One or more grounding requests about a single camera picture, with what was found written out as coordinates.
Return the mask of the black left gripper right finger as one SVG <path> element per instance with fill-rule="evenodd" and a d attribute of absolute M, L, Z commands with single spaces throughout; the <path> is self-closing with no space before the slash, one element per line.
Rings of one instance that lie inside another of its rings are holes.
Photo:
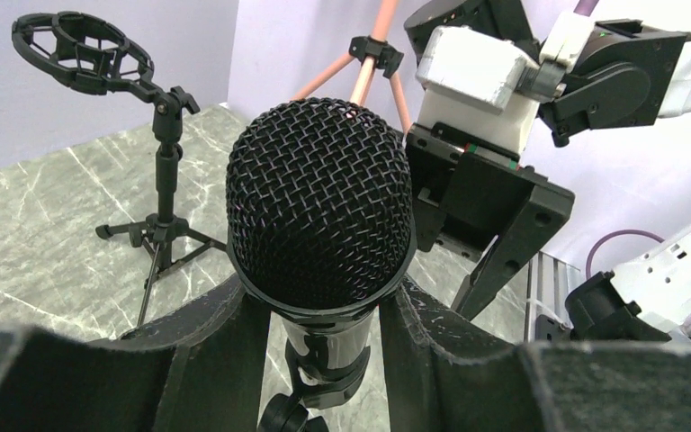
<path fill-rule="evenodd" d="M 691 431 L 691 346 L 513 345 L 410 280 L 380 323 L 394 431 Z"/>

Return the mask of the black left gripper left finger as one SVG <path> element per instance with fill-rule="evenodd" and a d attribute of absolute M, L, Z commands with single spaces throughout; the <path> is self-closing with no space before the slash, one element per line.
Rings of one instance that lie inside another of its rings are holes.
<path fill-rule="evenodd" d="M 0 325 L 0 431 L 252 431 L 269 321 L 231 277 L 119 340 Z"/>

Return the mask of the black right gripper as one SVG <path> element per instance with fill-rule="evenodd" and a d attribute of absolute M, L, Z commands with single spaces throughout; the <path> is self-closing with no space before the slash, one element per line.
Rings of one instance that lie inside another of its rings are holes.
<path fill-rule="evenodd" d="M 482 251 L 453 299 L 474 319 L 570 218 L 575 194 L 531 167 L 484 157 L 465 135 L 452 140 L 414 124 L 406 137 L 417 246 Z"/>

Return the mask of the black round-base stand ring clip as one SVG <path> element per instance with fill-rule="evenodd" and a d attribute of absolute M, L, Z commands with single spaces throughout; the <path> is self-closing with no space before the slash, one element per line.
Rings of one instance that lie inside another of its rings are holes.
<path fill-rule="evenodd" d="M 326 421 L 309 418 L 310 409 L 326 410 L 346 404 L 360 388 L 371 356 L 371 348 L 349 365 L 343 378 L 333 382 L 316 380 L 309 385 L 301 379 L 302 362 L 290 342 L 286 343 L 285 361 L 292 376 L 292 393 L 275 394 L 266 404 L 258 421 L 258 432 L 329 431 Z"/>

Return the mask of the black microphone orange end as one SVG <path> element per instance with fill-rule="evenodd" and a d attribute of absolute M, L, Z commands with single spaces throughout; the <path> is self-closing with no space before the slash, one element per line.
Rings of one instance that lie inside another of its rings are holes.
<path fill-rule="evenodd" d="M 349 374 L 416 249 L 400 135 L 341 99 L 281 103 L 235 141 L 226 204 L 229 257 L 283 317 L 304 371 Z"/>

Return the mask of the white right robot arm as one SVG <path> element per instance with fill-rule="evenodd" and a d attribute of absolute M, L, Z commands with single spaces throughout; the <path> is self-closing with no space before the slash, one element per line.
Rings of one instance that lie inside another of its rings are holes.
<path fill-rule="evenodd" d="M 580 1 L 543 40 L 520 1 L 405 28 L 418 245 L 476 262 L 453 310 L 527 267 L 529 338 L 691 343 L 691 1 Z"/>

